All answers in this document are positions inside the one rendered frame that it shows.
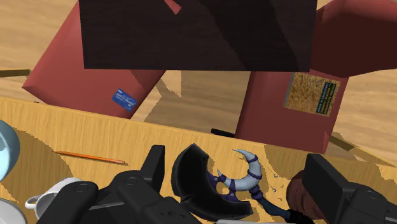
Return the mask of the orange pencil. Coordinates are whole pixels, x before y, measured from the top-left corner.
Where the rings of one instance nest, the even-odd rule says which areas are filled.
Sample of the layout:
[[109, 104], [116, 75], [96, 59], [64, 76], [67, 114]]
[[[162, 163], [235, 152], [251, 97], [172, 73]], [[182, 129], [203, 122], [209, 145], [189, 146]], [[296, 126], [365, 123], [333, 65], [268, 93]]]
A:
[[92, 156], [92, 155], [72, 153], [72, 152], [67, 152], [67, 151], [53, 151], [53, 152], [57, 153], [59, 155], [65, 155], [65, 156], [70, 156], [70, 157], [85, 158], [85, 159], [89, 159], [89, 160], [97, 160], [97, 161], [101, 161], [101, 162], [109, 162], [112, 164], [125, 165], [124, 161], [115, 160], [115, 159], [111, 159], [111, 158], [96, 157], [96, 156]]

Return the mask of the brown round object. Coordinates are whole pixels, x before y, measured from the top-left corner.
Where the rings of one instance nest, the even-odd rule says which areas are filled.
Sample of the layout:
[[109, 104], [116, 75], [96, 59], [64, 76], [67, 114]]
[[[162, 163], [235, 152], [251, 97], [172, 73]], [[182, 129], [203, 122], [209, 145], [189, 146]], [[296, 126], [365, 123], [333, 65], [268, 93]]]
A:
[[319, 209], [313, 198], [305, 189], [302, 179], [304, 170], [299, 171], [289, 182], [286, 190], [286, 200], [290, 209], [299, 211], [312, 220], [324, 220], [327, 224], [329, 221]]

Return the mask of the black toy axe with horn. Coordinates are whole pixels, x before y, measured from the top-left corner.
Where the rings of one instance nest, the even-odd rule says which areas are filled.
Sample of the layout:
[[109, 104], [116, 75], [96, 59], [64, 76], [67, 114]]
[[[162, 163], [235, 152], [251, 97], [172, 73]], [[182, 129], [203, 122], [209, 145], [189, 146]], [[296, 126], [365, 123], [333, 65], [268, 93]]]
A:
[[287, 223], [315, 224], [312, 219], [293, 209], [281, 209], [269, 202], [260, 190], [261, 164], [257, 155], [238, 150], [248, 163], [247, 174], [231, 179], [219, 172], [216, 176], [207, 170], [209, 155], [195, 143], [183, 150], [172, 167], [171, 185], [181, 205], [196, 216], [209, 220], [240, 220], [253, 214], [250, 202], [240, 201], [236, 193], [248, 191], [264, 210], [280, 216]]

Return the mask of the blue card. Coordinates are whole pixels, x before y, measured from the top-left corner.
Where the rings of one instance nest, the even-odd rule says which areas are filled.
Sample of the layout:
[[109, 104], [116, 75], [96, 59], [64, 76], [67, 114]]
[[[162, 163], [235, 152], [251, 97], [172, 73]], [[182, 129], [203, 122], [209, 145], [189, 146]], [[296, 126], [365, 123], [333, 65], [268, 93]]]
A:
[[137, 101], [133, 97], [120, 88], [116, 91], [112, 100], [127, 111], [132, 111], [133, 107], [137, 104]]

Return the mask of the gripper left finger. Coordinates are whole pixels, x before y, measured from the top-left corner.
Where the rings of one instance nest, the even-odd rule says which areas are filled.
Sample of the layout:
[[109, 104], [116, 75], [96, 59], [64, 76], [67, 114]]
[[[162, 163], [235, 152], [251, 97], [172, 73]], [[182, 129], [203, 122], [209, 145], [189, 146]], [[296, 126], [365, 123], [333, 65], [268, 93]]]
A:
[[202, 224], [173, 197], [159, 194], [165, 146], [153, 145], [138, 171], [117, 174], [105, 188], [77, 181], [61, 188], [36, 224], [79, 224], [88, 211], [126, 206], [116, 224]]

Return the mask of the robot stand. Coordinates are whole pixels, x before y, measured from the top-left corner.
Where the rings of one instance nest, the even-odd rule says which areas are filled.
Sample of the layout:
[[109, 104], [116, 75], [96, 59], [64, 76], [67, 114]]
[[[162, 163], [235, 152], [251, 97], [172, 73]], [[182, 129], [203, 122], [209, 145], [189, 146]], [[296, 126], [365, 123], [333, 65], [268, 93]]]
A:
[[308, 71], [317, 0], [79, 0], [89, 69]]

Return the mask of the grey plate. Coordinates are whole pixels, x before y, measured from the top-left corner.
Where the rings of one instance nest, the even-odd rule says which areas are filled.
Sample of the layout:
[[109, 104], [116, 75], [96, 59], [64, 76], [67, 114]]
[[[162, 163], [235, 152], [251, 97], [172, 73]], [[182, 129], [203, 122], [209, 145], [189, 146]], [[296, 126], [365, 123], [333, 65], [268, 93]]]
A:
[[27, 224], [27, 220], [16, 205], [0, 199], [0, 224]]

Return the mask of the white cup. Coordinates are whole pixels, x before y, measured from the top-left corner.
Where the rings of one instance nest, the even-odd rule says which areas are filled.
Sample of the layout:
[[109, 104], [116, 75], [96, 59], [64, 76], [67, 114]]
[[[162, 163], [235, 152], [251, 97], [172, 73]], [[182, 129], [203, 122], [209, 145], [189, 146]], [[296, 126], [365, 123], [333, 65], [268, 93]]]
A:
[[46, 211], [48, 206], [51, 204], [53, 199], [57, 196], [60, 190], [66, 185], [74, 182], [81, 181], [78, 178], [66, 178], [62, 181], [59, 181], [57, 184], [53, 185], [50, 189], [48, 189], [45, 193], [35, 195], [25, 202], [25, 208], [34, 210], [36, 218], [40, 219], [43, 213]]

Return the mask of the red sofa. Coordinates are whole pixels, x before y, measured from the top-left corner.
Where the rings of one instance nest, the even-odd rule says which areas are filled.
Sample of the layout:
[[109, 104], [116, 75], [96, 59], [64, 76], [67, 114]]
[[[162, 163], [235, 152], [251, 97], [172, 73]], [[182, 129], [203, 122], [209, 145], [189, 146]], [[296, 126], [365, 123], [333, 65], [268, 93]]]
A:
[[[397, 0], [331, 0], [316, 8], [308, 71], [248, 71], [237, 139], [324, 153], [351, 76], [397, 68]], [[84, 65], [79, 0], [24, 83], [43, 102], [130, 118], [168, 70], [89, 69]], [[283, 106], [293, 73], [340, 82], [330, 116]], [[137, 104], [112, 100], [118, 89]]]

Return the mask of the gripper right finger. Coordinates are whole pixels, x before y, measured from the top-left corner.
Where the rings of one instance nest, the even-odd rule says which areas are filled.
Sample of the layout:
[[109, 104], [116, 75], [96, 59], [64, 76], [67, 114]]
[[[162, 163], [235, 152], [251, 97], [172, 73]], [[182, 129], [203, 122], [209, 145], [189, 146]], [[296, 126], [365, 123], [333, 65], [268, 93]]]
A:
[[348, 181], [322, 155], [309, 153], [302, 183], [329, 224], [397, 224], [397, 205]]

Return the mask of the yellow cover book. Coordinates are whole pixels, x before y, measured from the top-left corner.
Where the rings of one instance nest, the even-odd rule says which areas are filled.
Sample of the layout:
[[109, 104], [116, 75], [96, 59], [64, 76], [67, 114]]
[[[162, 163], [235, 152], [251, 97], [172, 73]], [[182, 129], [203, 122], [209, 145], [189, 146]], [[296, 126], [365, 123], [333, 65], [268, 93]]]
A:
[[340, 82], [296, 72], [292, 74], [283, 106], [287, 109], [330, 116]]

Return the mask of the light blue bowl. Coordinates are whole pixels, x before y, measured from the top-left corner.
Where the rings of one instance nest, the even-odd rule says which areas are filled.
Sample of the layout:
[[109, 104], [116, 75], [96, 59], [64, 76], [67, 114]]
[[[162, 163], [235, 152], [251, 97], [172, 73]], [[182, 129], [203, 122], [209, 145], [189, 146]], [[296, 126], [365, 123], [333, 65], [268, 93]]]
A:
[[13, 127], [0, 120], [0, 181], [14, 168], [20, 154], [20, 141]]

